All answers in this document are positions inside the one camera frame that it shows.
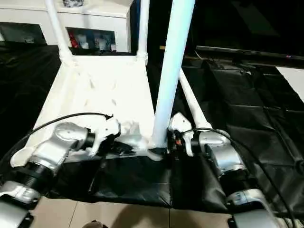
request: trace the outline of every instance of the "black tarp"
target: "black tarp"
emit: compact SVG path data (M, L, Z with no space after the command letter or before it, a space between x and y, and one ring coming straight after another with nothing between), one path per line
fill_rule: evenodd
M0 60L0 119L8 132L3 140L8 148L32 128L60 61L57 47L48 46L3 48ZM161 70L150 61L147 72L155 106ZM226 130L259 157L296 217L303 218L304 104L284 77L274 67L215 61L184 67L184 72L212 126ZM180 85L172 114L176 112L192 121ZM240 153L284 215L284 206L260 168L247 151ZM99 161L65 164L49 197L227 212L223 190L199 156L162 162L128 158L107 161L97 172L99 167Z

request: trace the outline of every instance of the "floor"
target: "floor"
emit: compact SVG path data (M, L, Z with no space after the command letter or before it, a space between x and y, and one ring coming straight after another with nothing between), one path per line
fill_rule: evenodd
M88 204L43 198L32 212L32 228L82 228L98 220L109 228L228 228L229 215L119 203Z

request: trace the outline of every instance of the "black cable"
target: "black cable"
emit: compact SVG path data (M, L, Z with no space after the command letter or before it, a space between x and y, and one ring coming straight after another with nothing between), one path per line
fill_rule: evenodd
M259 165L259 167L261 168L261 170L263 171L263 173L265 174L265 176L267 177L267 179L269 180L270 184L272 185L272 187L275 189L276 193L278 194L278 196L280 197L282 203L284 204L284 207L287 210L287 213L291 219L292 222L292 227L296 228L295 226L295 217L294 214L292 213L290 207L288 206L288 204L286 203L284 197L282 196L282 193L280 192L280 190L278 189L278 187L276 186L276 184L273 182L273 180L271 179L270 175L268 174L267 170L265 169L264 165L262 164L262 162L256 157L256 155L246 146L244 145L242 142L232 139L228 134L222 132L221 130L217 130L217 129L212 129L212 128L207 128L207 127L199 127L199 128L194 128L191 130L187 130L185 132L182 132L182 134L186 134L189 132L196 132L196 131L211 131L211 132L216 132L220 135L225 136L227 139L229 139L232 143L234 144L239 144L242 147L244 147L251 155L251 157L254 158L255 162ZM287 227L289 227L287 220L284 218L284 221L287 225Z
M18 142L15 143L15 145L13 145L9 149L9 151L3 156L3 158L0 161L0 169L4 165L2 163L5 162L7 158L11 158L15 154L16 149L18 149L20 147L20 145L23 144L33 133L39 131L40 129L42 129L46 126L49 126L53 123L56 123L60 120L64 120L64 119L67 119L67 118L71 118L71 117L74 117L74 116L80 116L80 115L101 115L101 116L104 116L106 119L111 118L111 116L108 116L108 115L105 115L105 114L102 114L102 113L75 113L75 114L65 115L65 116L59 117L55 120L44 123L43 125L31 130L29 133L27 133L24 137L22 137Z

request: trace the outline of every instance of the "white pipe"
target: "white pipe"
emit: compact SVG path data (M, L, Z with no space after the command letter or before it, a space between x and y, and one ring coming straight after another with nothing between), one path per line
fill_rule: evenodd
M56 8L54 5L54 1L45 0L45 3L46 3L47 10L48 10L47 12L48 12L49 18L50 18L52 26L53 26L55 36L57 38L60 59L71 60L72 53L68 49L68 44L65 40L63 31L61 29L62 27L59 22L59 18L58 18L57 11L56 11Z
M187 81L187 78L182 69L180 69L180 84L184 91L189 109L192 113L195 127L209 127L212 128L211 124L206 120L204 113L202 112L199 103Z
M150 7L150 0L141 1L137 57L143 59L146 65L148 63L147 41L148 41L149 7Z
M151 144L166 146L169 125L181 63L186 47L195 0L173 0L165 55L158 91Z

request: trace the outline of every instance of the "white cabinet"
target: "white cabinet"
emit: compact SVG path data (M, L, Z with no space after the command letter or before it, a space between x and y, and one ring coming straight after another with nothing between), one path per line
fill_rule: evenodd
M84 5L77 8L64 7L62 0L54 1L65 28L112 31L116 50L131 52L130 8L133 0L84 0ZM57 44L43 0L1 0L1 22L37 24L46 43ZM66 40L71 46L67 32Z

